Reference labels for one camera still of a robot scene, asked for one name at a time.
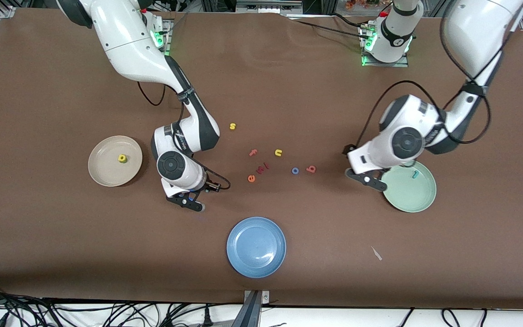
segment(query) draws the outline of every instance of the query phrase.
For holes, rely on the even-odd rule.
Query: cable connector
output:
[[[205,304],[205,319],[203,319],[202,327],[211,327],[213,321],[211,321],[211,316],[209,315],[209,304]]]

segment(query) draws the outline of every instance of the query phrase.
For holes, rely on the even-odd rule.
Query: white plate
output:
[[[118,161],[124,154],[126,163]],[[120,186],[138,173],[143,163],[143,151],[134,139],[128,136],[111,136],[98,143],[90,153],[88,172],[102,186]]]

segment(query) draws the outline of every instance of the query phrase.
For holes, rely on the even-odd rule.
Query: black cable tie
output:
[[[485,97],[488,93],[488,87],[479,86],[471,81],[466,81],[465,84],[463,84],[463,86],[461,87],[461,91],[467,92],[469,94],[478,95],[480,97]]]
[[[189,100],[187,99],[190,95],[192,95],[193,93],[195,93],[195,88],[193,87],[193,85],[191,85],[188,89],[186,89],[185,91],[181,92],[181,93],[178,93],[177,94],[177,99],[179,99],[179,101],[183,102],[184,104],[189,104]]]

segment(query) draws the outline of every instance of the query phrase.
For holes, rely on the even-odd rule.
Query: brown tabletop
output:
[[[172,91],[149,105],[93,30],[59,10],[18,9],[0,24],[0,287],[177,302],[240,302],[243,290],[263,288],[280,304],[523,308],[523,32],[490,89],[488,134],[420,157],[438,187],[429,209],[402,213],[343,173],[340,152],[386,87],[415,80],[442,104],[461,86],[438,26],[423,19],[409,68],[390,69],[361,66],[353,37],[279,15],[190,14],[172,56],[221,129],[217,146],[195,158],[232,182],[202,194],[207,209],[195,213],[166,201],[149,158],[154,129],[179,114]],[[144,86],[160,97],[160,86]],[[398,87],[376,120],[406,93],[423,97]],[[467,138],[485,118],[482,106]],[[365,138],[376,133],[373,122]],[[113,135],[136,139],[145,162],[129,184],[104,188],[87,161]],[[263,162],[270,169],[258,175]],[[231,228],[251,216],[276,222],[288,244],[282,267],[258,280],[226,257]]]

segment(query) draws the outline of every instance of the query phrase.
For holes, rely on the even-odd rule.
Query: white scrap on table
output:
[[[382,261],[382,257],[380,256],[380,254],[378,254],[378,252],[376,252],[376,250],[374,249],[374,247],[371,247],[372,251],[374,251],[374,255],[376,255],[376,257]]]

